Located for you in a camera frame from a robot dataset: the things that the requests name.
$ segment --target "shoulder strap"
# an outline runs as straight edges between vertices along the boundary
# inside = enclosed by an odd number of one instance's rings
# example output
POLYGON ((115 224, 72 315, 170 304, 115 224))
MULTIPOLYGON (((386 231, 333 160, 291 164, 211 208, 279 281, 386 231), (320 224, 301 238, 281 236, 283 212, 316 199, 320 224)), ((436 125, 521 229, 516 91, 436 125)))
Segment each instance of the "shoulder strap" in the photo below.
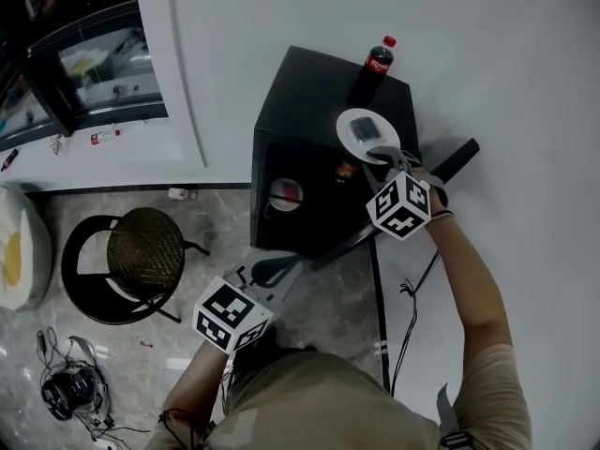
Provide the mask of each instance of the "shoulder strap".
POLYGON ((440 433, 442 434, 440 446, 448 450, 473 450, 473 437, 469 432, 460 431, 457 415, 448 400, 447 387, 448 384, 442 387, 437 400, 440 433))
POLYGON ((92 346, 87 340, 75 336, 69 337, 68 339, 77 343, 79 348, 82 349, 83 354, 89 359, 94 368, 98 368, 98 365, 96 364, 96 351, 92 349, 92 346))

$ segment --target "forearm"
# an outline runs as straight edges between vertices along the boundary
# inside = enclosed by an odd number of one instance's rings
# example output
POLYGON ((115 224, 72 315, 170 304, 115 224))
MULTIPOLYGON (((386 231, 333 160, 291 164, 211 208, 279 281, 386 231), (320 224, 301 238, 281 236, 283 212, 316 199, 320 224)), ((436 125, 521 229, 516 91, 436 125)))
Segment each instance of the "forearm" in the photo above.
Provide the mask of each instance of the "forearm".
POLYGON ((495 343, 512 344, 498 285, 456 221, 433 220, 427 230, 441 253, 465 330, 465 359, 495 343))
POLYGON ((172 416, 204 428, 210 421, 218 387, 227 364, 227 354, 205 342, 194 355, 183 375, 167 396, 163 411, 179 409, 172 416))

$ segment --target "red bottle cap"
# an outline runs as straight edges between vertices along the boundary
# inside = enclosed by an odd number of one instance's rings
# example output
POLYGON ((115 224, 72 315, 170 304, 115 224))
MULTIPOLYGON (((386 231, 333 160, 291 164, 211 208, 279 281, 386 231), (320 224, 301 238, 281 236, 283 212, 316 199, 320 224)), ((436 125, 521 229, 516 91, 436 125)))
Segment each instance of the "red bottle cap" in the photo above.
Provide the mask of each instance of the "red bottle cap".
POLYGON ((386 35, 383 38, 383 43, 385 45, 387 45, 388 47, 394 47, 394 45, 396 45, 396 39, 393 37, 390 37, 389 35, 386 35))

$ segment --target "black cabinet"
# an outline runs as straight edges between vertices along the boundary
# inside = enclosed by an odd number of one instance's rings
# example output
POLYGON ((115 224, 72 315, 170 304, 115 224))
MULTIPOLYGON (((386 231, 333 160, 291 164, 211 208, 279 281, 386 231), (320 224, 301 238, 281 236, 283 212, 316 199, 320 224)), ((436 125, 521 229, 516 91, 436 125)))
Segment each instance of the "black cabinet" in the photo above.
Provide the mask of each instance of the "black cabinet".
MULTIPOLYGON (((308 258, 368 222, 372 192, 362 162, 338 139, 336 121, 361 66, 290 47, 262 106, 254 132, 251 244, 308 258)), ((402 148, 420 158, 408 84, 385 77, 364 108, 396 129, 402 148)))

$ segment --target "person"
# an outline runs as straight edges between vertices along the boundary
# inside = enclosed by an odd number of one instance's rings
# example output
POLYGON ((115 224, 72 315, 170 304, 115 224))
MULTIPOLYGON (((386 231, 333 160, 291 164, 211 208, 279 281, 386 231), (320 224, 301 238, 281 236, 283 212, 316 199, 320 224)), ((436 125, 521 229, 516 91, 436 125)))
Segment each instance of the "person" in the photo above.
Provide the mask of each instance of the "person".
MULTIPOLYGON (((444 213, 434 190, 430 196, 432 214, 444 213)), ((444 410, 439 398, 440 425, 411 412, 342 358, 275 349, 268 341, 273 335, 265 334, 235 356, 227 416, 212 428, 227 355, 202 345, 167 396, 146 450, 531 448, 500 290, 451 213, 429 222, 427 231, 441 253, 464 329, 462 384, 452 408, 448 403, 444 410), (444 431, 453 420, 455 427, 444 431)))

